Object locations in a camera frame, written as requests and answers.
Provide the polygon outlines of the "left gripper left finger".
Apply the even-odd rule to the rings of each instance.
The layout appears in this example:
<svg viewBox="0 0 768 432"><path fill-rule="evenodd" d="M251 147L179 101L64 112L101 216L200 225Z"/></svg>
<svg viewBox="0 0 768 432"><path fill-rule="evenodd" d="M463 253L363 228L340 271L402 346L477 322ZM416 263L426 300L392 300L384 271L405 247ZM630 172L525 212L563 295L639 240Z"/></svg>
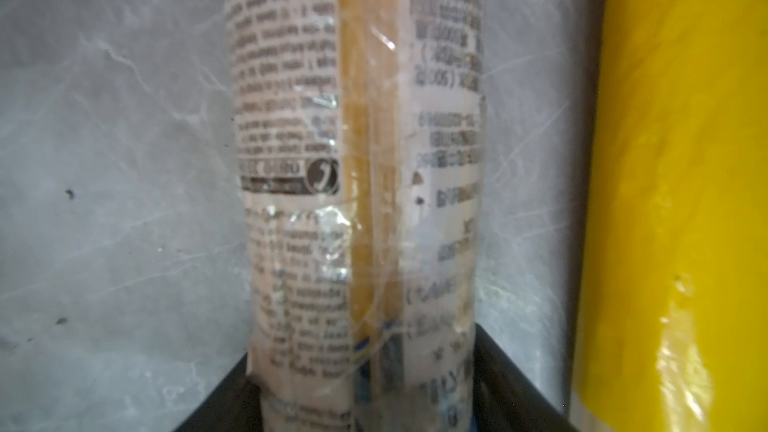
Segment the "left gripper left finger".
<svg viewBox="0 0 768 432"><path fill-rule="evenodd" d="M259 387L247 374L244 355L175 432L262 432Z"/></svg>

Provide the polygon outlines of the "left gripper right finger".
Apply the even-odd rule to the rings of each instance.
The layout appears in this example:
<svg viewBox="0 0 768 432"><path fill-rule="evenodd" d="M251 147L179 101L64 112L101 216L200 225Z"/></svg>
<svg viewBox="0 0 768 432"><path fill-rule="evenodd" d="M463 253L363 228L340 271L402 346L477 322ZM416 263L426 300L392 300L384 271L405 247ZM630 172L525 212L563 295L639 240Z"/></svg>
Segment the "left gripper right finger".
<svg viewBox="0 0 768 432"><path fill-rule="evenodd" d="M473 429L478 432L575 432L481 325L476 326Z"/></svg>

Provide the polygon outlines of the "yellow Pastatime spaghetti bag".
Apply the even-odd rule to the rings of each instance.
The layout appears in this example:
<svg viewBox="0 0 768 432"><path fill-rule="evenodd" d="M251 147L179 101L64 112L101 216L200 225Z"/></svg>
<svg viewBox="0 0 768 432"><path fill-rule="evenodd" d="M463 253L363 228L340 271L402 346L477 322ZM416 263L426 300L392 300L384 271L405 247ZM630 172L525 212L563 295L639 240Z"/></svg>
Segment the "yellow Pastatime spaghetti bag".
<svg viewBox="0 0 768 432"><path fill-rule="evenodd" d="M767 427L767 0L605 0L570 418Z"/></svg>

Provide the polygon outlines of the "clear labelled spaghetti bag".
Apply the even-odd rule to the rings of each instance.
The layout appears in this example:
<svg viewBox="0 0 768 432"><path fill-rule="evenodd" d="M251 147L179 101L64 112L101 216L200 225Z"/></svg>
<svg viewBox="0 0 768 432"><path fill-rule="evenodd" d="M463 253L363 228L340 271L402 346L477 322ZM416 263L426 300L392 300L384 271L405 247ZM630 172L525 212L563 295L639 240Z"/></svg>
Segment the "clear labelled spaghetti bag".
<svg viewBox="0 0 768 432"><path fill-rule="evenodd" d="M470 431L484 0L224 0L267 431Z"/></svg>

